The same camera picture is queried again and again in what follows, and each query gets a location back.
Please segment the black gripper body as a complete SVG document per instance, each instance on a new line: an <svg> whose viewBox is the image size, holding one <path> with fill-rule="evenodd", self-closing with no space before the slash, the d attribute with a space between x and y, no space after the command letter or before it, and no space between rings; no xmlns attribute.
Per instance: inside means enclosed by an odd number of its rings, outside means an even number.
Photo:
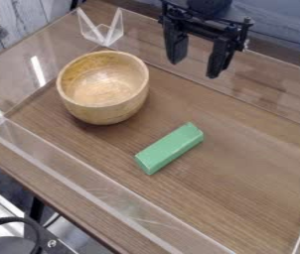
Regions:
<svg viewBox="0 0 300 254"><path fill-rule="evenodd" d="M161 0L163 18L183 22L184 29L214 41L226 36L236 41L236 50L247 47L255 22L232 5L234 0Z"/></svg>

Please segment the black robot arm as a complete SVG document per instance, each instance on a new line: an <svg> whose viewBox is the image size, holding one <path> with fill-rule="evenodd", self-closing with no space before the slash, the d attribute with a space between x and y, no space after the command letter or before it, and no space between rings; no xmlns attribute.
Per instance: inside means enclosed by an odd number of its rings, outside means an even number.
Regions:
<svg viewBox="0 0 300 254"><path fill-rule="evenodd" d="M218 78L235 52L247 48L252 18L232 9L232 0L161 0L161 3L159 23L164 28L169 62L179 64L188 56L189 36L195 35L215 44L207 77Z"/></svg>

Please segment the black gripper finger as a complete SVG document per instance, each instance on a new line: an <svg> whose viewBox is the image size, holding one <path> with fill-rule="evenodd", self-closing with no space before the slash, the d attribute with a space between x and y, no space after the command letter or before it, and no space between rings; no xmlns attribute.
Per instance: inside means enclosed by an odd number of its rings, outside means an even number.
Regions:
<svg viewBox="0 0 300 254"><path fill-rule="evenodd" d="M214 52L210 57L208 77L218 78L228 68L236 50L236 41L219 37L215 41Z"/></svg>
<svg viewBox="0 0 300 254"><path fill-rule="evenodd" d="M177 64L188 55L189 36L181 24L168 17L164 18L164 36L168 59Z"/></svg>

